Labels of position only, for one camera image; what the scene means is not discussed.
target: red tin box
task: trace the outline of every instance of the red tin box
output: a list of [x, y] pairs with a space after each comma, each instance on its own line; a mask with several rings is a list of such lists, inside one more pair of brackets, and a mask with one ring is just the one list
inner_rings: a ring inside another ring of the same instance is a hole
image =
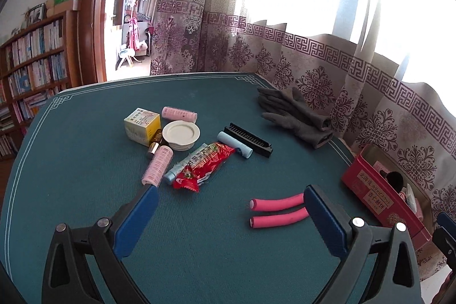
[[[397, 171], [410, 184], [423, 211], [423, 222], [383, 178], [380, 169]], [[404, 173], [395, 161], [376, 145], [367, 145], [342, 176], [342, 181], [369, 208], [384, 227], [403, 222], [409, 230], [415, 250], [432, 239], [433, 223], [429, 197]]]

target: black comb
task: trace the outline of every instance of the black comb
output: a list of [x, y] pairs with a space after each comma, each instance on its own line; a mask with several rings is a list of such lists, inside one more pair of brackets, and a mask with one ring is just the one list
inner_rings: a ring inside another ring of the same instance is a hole
[[242, 142], [244, 145], [249, 146], [257, 154], [263, 155], [267, 158], [272, 154], [272, 145], [270, 143], [267, 143], [260, 137], [247, 132], [245, 129], [237, 126], [236, 124], [230, 123], [229, 127], [225, 127], [223, 131], [237, 139], [239, 142]]

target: bookshelf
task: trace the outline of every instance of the bookshelf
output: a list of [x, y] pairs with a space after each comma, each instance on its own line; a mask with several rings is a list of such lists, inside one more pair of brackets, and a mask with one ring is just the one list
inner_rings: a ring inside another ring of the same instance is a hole
[[77, 12], [34, 23], [0, 46], [0, 162], [11, 161], [45, 101], [81, 85]]

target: red snack package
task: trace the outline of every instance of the red snack package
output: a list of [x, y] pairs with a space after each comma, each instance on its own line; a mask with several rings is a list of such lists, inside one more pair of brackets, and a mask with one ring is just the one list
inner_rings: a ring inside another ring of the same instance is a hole
[[173, 187], [199, 192], [199, 186], [235, 151], [225, 144], [211, 143], [193, 156], [182, 172], [177, 174]]

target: gray glove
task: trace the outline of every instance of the gray glove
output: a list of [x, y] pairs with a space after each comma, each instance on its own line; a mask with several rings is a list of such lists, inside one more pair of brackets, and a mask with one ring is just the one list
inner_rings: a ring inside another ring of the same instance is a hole
[[330, 130], [329, 117], [314, 113], [296, 87], [292, 88], [293, 97], [277, 89], [258, 88], [258, 92], [258, 103], [268, 112], [278, 114], [280, 110], [286, 111], [309, 126], [315, 126], [321, 131]]
[[310, 143], [313, 148], [319, 148], [332, 139], [332, 130], [318, 130], [314, 126], [307, 125], [284, 111], [282, 115], [263, 113], [261, 116], [275, 125], [291, 130], [295, 136]]

